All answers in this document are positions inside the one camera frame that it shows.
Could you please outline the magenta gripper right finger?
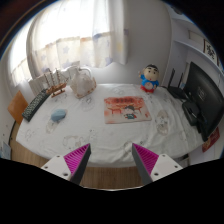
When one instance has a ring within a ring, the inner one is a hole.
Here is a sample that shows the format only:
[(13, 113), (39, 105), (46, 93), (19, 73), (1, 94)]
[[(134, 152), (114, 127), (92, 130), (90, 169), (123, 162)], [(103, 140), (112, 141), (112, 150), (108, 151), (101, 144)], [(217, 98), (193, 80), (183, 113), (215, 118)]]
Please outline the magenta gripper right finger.
[(182, 167), (166, 154), (157, 155), (135, 143), (132, 144), (132, 156), (144, 185), (150, 184)]

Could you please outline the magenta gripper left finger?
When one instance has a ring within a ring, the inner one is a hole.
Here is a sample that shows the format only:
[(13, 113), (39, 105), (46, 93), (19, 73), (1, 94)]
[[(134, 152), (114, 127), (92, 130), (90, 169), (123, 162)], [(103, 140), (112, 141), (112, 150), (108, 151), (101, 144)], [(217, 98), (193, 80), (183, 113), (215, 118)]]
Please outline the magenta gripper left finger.
[(86, 144), (66, 155), (54, 156), (42, 166), (42, 169), (79, 185), (90, 155), (91, 146)]

